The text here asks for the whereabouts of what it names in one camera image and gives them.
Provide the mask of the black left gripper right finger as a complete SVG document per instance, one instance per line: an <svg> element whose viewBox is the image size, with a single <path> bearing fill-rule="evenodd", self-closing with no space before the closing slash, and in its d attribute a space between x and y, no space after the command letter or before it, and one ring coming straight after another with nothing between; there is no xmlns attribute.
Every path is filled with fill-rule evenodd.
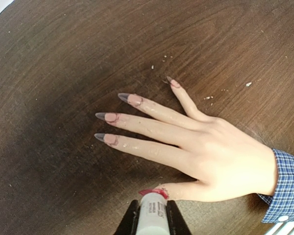
<svg viewBox="0 0 294 235"><path fill-rule="evenodd" d="M192 234L175 201L169 200L167 202L166 213L170 235Z"/></svg>

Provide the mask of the blue checked shirt forearm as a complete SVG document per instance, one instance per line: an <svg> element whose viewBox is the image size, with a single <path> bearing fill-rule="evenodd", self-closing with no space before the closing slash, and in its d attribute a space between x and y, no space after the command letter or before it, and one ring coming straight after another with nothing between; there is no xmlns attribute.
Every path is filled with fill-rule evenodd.
<svg viewBox="0 0 294 235"><path fill-rule="evenodd" d="M273 149L278 181L273 196L258 196L269 205L263 223L294 222L294 156Z"/></svg>

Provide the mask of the white nail polish cap brush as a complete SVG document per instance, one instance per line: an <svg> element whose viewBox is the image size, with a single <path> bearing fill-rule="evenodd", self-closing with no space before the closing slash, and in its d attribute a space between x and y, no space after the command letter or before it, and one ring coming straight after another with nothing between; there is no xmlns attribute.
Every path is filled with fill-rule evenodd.
<svg viewBox="0 0 294 235"><path fill-rule="evenodd" d="M167 200L159 193L150 192L140 202L137 235L169 235L166 212Z"/></svg>

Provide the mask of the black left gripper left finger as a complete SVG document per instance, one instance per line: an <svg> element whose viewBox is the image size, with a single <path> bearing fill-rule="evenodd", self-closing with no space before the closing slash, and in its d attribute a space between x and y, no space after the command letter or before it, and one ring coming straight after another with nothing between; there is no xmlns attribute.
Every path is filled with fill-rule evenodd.
<svg viewBox="0 0 294 235"><path fill-rule="evenodd" d="M140 204L138 200L133 200L121 222L119 223L114 235L135 235L137 231L137 225L139 220Z"/></svg>

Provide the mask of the pale hand with long nails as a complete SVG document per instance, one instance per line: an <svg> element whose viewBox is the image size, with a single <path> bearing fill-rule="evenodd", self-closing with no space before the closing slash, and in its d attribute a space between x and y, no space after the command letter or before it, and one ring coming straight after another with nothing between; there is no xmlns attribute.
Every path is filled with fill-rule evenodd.
<svg viewBox="0 0 294 235"><path fill-rule="evenodd" d="M139 95L120 93L122 101L146 116L97 113L97 118L147 140L99 133L96 139L191 176L191 182L155 188L170 200L218 202L251 193L274 195L278 169L273 151L226 120L202 113L176 80L168 82L184 115Z"/></svg>

